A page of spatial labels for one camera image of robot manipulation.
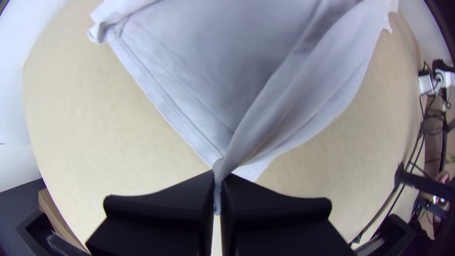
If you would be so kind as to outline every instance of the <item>white sheet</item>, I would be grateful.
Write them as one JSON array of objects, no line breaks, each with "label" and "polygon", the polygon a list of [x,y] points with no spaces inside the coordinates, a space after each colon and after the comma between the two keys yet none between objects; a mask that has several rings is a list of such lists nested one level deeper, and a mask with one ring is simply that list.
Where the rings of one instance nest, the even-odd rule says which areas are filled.
[{"label": "white sheet", "polygon": [[218,211],[229,173],[254,181],[349,105],[390,27],[386,0],[111,2],[90,38],[213,166]]}]

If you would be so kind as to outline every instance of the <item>wall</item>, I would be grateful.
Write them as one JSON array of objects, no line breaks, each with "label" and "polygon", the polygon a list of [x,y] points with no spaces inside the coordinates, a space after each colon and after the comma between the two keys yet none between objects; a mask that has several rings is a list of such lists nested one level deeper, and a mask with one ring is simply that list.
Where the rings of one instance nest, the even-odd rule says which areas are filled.
[{"label": "wall", "polygon": [[398,9],[416,36],[425,61],[430,65],[434,59],[451,63],[446,42],[424,0],[400,0]]},{"label": "wall", "polygon": [[39,179],[0,193],[0,246],[6,255],[33,255],[16,227],[39,209],[38,191],[45,187]]},{"label": "wall", "polygon": [[40,177],[25,123],[22,66],[66,2],[10,0],[0,16],[0,192]]}]

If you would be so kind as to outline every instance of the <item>white cloth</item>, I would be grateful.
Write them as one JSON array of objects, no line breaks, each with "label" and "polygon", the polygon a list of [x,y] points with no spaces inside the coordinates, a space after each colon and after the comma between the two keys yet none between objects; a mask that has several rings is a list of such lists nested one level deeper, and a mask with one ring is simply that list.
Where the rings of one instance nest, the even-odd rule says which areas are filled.
[{"label": "white cloth", "polygon": [[356,2],[105,1],[89,37],[213,166],[219,211],[227,175],[254,181],[355,96],[389,10]]}]

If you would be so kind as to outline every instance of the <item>round table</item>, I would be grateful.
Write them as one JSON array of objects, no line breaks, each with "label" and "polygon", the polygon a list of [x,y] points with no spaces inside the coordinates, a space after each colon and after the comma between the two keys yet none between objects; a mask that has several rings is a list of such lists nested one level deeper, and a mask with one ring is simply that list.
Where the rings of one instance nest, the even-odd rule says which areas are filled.
[{"label": "round table", "polygon": [[[110,47],[87,38],[89,12],[99,3],[69,1],[40,36],[23,72],[27,125],[40,172],[83,243],[105,218],[105,196],[152,193],[210,169]],[[275,159],[257,181],[287,195],[328,197],[330,220],[346,240],[387,198],[421,120],[419,48],[401,14],[390,14],[390,21],[393,33],[382,32],[347,110],[312,140]],[[394,212],[408,220],[416,194],[405,189]],[[219,244],[215,224],[215,250]]]}]

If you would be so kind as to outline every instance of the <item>cloth fold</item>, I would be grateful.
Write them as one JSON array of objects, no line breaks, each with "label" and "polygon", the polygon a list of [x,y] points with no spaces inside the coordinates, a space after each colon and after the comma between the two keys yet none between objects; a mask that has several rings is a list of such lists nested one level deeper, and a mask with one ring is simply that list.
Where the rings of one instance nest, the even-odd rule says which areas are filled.
[{"label": "cloth fold", "polygon": [[254,181],[352,101],[388,0],[121,0],[93,13],[144,93],[221,183]]}]

